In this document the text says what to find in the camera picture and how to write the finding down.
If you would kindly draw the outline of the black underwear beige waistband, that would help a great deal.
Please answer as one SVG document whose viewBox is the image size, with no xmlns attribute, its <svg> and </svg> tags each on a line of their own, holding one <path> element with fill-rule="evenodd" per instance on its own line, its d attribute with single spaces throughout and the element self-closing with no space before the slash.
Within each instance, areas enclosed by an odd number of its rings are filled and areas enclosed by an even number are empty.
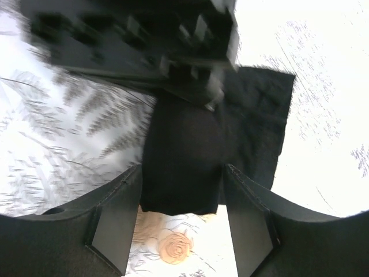
<svg viewBox="0 0 369 277">
<path fill-rule="evenodd" d="M 242 67 L 225 75 L 214 111 L 159 97 L 142 156 L 144 212 L 213 214 L 232 164 L 267 189 L 283 147 L 295 75 Z"/>
</svg>

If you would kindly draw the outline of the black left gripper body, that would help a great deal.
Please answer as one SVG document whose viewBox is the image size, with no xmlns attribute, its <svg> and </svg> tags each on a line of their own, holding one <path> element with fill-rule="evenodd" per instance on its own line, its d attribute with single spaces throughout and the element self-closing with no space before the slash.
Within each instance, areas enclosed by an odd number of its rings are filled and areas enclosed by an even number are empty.
<svg viewBox="0 0 369 277">
<path fill-rule="evenodd" d="M 70 74 L 213 110 L 239 45 L 234 1 L 21 1 L 32 44 Z"/>
</svg>

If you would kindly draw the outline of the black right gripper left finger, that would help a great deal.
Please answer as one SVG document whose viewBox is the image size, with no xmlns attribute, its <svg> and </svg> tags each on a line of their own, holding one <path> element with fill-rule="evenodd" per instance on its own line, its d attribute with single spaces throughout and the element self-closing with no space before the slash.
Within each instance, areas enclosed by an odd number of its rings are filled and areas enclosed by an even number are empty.
<svg viewBox="0 0 369 277">
<path fill-rule="evenodd" d="M 123 276 L 141 167 L 41 215 L 1 216 L 2 276 Z"/>
</svg>

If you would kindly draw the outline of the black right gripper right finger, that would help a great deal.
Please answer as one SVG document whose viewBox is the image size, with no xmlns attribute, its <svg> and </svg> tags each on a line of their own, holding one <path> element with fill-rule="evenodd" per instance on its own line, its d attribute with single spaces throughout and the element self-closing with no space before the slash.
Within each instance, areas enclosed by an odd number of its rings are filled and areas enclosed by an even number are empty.
<svg viewBox="0 0 369 277">
<path fill-rule="evenodd" d="M 337 218 L 299 206 L 224 168 L 239 276 L 367 276 L 368 213 Z"/>
</svg>

